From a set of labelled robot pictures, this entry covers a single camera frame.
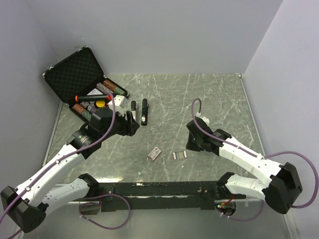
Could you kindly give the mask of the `grey and black stapler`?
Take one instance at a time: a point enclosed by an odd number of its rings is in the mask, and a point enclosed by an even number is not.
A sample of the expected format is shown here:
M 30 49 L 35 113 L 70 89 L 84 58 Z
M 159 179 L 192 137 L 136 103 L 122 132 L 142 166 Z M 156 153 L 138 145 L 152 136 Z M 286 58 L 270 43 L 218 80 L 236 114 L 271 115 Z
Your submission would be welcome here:
M 137 103 L 135 100 L 131 101 L 131 112 L 132 112 L 132 115 L 133 115 L 133 119 L 136 120 L 137 117 L 136 117 L 136 114 L 137 114 Z

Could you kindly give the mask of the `striped staple strip pack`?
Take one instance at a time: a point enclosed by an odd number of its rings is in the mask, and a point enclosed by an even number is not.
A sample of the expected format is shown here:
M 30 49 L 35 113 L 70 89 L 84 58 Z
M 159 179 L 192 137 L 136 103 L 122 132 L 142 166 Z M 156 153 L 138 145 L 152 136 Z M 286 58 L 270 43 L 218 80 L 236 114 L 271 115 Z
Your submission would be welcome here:
M 178 151 L 178 152 L 173 152 L 172 153 L 173 159 L 177 160 L 177 159 L 185 159 L 187 158 L 187 153 L 186 151 Z

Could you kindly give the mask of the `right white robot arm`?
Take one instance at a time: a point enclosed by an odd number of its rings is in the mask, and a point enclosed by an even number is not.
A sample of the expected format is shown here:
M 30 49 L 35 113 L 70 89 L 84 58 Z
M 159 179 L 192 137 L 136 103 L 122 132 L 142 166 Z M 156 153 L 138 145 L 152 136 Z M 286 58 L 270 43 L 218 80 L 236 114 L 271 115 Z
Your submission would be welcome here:
M 266 159 L 241 144 L 229 133 L 211 131 L 203 119 L 195 118 L 186 125 L 189 136 L 186 149 L 206 151 L 228 159 L 253 175 L 253 178 L 225 173 L 218 181 L 217 191 L 222 198 L 232 194 L 258 198 L 274 211 L 286 214 L 302 192 L 301 181 L 294 165 Z

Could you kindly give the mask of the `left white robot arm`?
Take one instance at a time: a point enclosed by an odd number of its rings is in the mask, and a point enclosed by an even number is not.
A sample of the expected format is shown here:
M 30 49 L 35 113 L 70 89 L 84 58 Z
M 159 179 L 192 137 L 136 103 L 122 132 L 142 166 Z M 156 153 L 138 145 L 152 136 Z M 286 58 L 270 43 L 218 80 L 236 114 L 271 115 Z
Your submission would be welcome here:
M 74 132 L 56 156 L 36 174 L 16 187 L 7 186 L 1 191 L 4 213 L 24 233 L 29 233 L 59 207 L 77 199 L 96 199 L 99 183 L 88 173 L 58 189 L 54 186 L 67 172 L 100 149 L 104 140 L 116 134 L 133 136 L 139 127 L 130 111 L 122 115 L 109 108 L 97 110 L 90 122 Z

